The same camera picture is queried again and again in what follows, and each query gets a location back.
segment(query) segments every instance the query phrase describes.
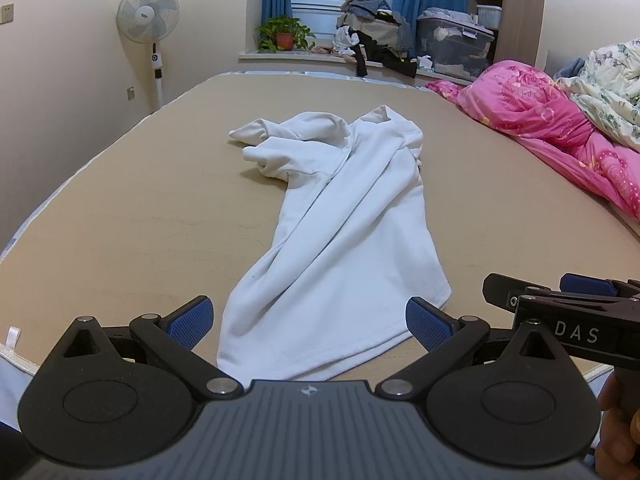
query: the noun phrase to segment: white label tag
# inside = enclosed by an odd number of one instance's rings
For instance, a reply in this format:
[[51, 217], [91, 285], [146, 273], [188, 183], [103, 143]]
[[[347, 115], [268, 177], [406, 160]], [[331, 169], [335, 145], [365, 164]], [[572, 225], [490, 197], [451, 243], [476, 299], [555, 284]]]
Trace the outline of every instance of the white label tag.
[[9, 332], [6, 335], [5, 346], [9, 350], [15, 350], [15, 344], [18, 342], [19, 337], [20, 337], [20, 329], [16, 326], [9, 327]]

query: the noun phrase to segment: white basket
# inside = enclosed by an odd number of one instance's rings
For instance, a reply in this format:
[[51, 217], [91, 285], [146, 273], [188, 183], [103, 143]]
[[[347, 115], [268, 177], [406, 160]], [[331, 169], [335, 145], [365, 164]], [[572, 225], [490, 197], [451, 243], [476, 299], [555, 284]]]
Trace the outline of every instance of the white basket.
[[478, 5], [478, 25], [487, 28], [499, 28], [502, 7], [495, 5]]

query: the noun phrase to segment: floral duvet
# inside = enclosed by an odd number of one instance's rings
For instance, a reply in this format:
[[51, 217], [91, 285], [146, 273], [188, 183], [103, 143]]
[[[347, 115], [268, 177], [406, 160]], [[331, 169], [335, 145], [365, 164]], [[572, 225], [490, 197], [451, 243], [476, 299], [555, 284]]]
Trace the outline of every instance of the floral duvet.
[[556, 82], [609, 139], [640, 152], [640, 39], [591, 51], [579, 76]]

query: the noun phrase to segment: finger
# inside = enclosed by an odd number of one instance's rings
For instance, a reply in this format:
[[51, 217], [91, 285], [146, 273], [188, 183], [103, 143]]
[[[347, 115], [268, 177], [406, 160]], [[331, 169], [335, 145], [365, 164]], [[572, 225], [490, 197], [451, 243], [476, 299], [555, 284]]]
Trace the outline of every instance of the finger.
[[636, 443], [631, 438], [628, 420], [620, 408], [604, 412], [600, 427], [600, 445], [613, 459], [621, 464], [629, 462], [636, 453]]
[[598, 403], [603, 412], [620, 404], [620, 390], [620, 383], [618, 382], [616, 374], [613, 372], [610, 373], [598, 395]]
[[631, 420], [631, 438], [636, 444], [640, 444], [640, 410], [636, 411]]
[[638, 480], [640, 469], [633, 464], [621, 464], [606, 451], [602, 446], [596, 448], [596, 473], [602, 480]]

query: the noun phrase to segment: mattress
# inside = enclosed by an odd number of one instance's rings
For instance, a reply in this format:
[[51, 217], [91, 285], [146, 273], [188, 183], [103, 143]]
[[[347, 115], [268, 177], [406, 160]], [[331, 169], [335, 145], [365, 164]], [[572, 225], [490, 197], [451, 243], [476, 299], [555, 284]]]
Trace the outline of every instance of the mattress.
[[[216, 320], [194, 351], [214, 362], [226, 298], [270, 247], [285, 185], [242, 160], [228, 131], [306, 110], [353, 121], [381, 104], [424, 132], [426, 214], [453, 290], [450, 316], [511, 325], [511, 314], [482, 300], [490, 272], [549, 286], [565, 272], [638, 277], [640, 244], [605, 205], [438, 95], [349, 77], [235, 73], [146, 118], [27, 222], [0, 264], [0, 331], [20, 327], [16, 351], [40, 364], [77, 316], [117, 326], [205, 294]], [[422, 354], [410, 339], [340, 378], [375, 384]]]

